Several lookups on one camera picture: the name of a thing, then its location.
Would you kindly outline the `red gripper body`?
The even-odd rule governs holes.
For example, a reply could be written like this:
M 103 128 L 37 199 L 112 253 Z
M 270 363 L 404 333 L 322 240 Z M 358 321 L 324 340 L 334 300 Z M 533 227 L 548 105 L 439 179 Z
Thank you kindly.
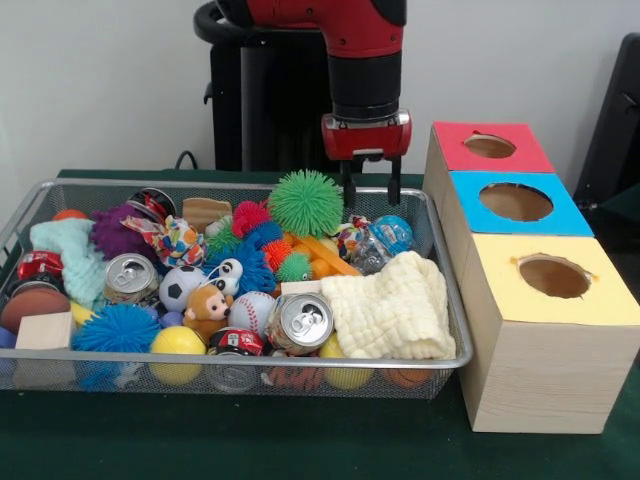
M 407 153 L 412 120 L 408 110 L 367 122 L 326 114 L 321 121 L 321 130 L 326 155 L 332 161 L 351 161 L 365 155 L 392 159 Z

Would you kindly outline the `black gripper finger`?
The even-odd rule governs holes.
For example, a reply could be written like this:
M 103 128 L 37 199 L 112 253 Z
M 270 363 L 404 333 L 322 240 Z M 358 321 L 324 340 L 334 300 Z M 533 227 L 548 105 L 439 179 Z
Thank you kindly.
M 400 201 L 401 191 L 401 158 L 392 157 L 389 162 L 391 163 L 391 176 L 388 183 L 388 202 L 390 205 L 397 205 Z
M 341 161 L 341 178 L 343 185 L 344 205 L 347 208 L 353 208 L 356 196 L 356 184 L 352 177 L 352 162 L 350 160 Z

